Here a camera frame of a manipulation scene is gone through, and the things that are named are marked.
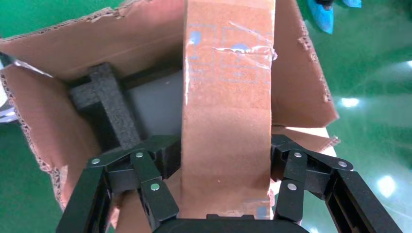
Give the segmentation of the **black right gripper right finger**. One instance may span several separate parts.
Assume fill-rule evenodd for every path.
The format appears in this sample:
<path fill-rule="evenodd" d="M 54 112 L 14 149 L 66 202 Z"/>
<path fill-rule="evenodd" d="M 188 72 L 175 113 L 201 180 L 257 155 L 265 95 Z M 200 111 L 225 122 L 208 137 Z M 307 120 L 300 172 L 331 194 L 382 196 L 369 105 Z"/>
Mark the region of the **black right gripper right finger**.
<path fill-rule="evenodd" d="M 401 229 L 350 162 L 306 149 L 282 134 L 271 138 L 271 173 L 280 181 L 275 219 L 298 224 L 304 192 L 323 200 L 340 233 Z"/>

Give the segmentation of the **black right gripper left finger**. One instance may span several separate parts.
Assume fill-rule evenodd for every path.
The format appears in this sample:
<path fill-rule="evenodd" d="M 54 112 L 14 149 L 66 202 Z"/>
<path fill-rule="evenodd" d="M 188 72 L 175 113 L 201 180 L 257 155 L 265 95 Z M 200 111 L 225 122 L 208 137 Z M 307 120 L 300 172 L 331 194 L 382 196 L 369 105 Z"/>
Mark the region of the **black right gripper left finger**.
<path fill-rule="evenodd" d="M 74 188 L 58 233 L 103 233 L 113 200 L 137 191 L 151 230 L 178 217 L 179 208 L 165 184 L 181 164 L 181 139 L 155 135 L 127 150 L 90 159 Z"/>

